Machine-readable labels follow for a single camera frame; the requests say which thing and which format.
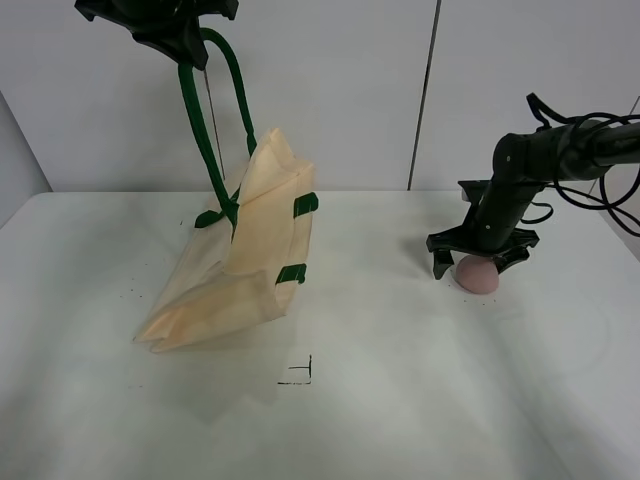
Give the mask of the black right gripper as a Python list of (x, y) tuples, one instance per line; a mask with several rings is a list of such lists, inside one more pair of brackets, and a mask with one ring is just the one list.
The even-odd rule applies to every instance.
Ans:
[(469, 202), (462, 224), (426, 240), (434, 278), (440, 280), (454, 265), (452, 251), (492, 258), (499, 274), (528, 260), (539, 237), (532, 230), (520, 229), (518, 223), (540, 192), (540, 184), (463, 180), (459, 185)]

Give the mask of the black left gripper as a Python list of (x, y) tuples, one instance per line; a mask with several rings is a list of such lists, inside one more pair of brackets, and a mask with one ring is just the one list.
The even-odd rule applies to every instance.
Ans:
[(104, 0), (76, 1), (75, 8), (89, 21), (96, 17), (127, 28), (136, 41), (161, 42), (164, 53), (178, 64), (204, 70), (208, 53), (199, 33), (199, 18), (221, 15), (234, 20), (235, 0)]

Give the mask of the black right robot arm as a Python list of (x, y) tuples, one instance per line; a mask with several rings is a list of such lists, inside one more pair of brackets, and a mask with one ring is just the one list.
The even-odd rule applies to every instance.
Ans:
[(462, 224), (426, 239), (434, 278), (454, 265), (454, 252), (487, 258), (499, 273), (526, 261), (539, 237), (518, 225), (538, 193), (552, 186), (563, 196), (563, 181), (601, 180), (613, 166), (638, 163), (637, 115), (594, 113), (505, 135), (494, 149), (491, 178), (459, 183), (469, 203)]

